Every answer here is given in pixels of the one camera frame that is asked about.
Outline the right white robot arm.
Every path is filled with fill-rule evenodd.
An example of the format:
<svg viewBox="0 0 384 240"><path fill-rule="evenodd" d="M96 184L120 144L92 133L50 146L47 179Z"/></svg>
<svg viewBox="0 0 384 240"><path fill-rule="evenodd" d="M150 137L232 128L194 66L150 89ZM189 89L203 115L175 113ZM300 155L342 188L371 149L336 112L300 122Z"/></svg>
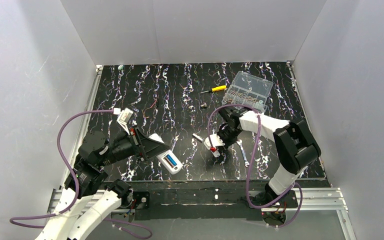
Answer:
<svg viewBox="0 0 384 240"><path fill-rule="evenodd" d="M206 140L209 150L227 148L237 142L242 132L255 133L274 142L279 167L265 186L273 198L285 192L304 169L315 162L322 151L305 120L283 120L264 115L249 107L223 106L218 110L224 123Z"/></svg>

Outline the blue battery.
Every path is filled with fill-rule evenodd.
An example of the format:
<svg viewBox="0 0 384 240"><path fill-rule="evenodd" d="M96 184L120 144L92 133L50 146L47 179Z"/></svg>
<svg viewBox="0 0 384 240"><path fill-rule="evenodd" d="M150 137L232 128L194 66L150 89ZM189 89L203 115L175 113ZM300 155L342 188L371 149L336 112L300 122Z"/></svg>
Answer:
<svg viewBox="0 0 384 240"><path fill-rule="evenodd" d="M176 168L177 162L171 157L170 154L167 154L164 159L167 161L167 163L172 167Z"/></svg>

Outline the white battery cover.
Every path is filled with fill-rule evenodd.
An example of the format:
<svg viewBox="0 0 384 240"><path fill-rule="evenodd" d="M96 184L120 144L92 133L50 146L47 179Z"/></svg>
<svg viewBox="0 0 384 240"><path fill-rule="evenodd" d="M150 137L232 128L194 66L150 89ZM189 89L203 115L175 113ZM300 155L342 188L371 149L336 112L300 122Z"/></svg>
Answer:
<svg viewBox="0 0 384 240"><path fill-rule="evenodd" d="M220 156L220 152L216 149L216 150L211 150L211 153L212 155L215 157L215 158L218 158Z"/></svg>

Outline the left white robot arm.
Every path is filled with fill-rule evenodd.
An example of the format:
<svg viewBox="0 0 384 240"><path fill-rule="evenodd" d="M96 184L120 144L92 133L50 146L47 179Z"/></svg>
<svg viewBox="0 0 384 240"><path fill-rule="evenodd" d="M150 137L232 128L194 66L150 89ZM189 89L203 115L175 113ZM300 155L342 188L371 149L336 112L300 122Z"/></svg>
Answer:
<svg viewBox="0 0 384 240"><path fill-rule="evenodd" d="M146 136L137 127L129 133L122 131L113 142L101 131L87 133L78 149L73 173L64 183L54 216L37 239L84 240L113 210L119 207L133 210L140 202L135 199L134 189L121 179L109 184L95 204L87 210L84 208L108 177L104 167L129 157L147 161L162 157L170 150L158 134Z"/></svg>

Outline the white remote control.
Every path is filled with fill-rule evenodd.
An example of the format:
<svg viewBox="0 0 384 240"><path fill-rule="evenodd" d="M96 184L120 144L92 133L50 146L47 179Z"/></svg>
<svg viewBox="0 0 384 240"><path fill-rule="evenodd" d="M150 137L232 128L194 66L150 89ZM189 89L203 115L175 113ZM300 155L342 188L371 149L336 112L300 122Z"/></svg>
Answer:
<svg viewBox="0 0 384 240"><path fill-rule="evenodd" d="M152 150L151 157L155 157L169 171L171 175L176 175L183 168L183 164L173 153L170 147L166 150Z"/></svg>

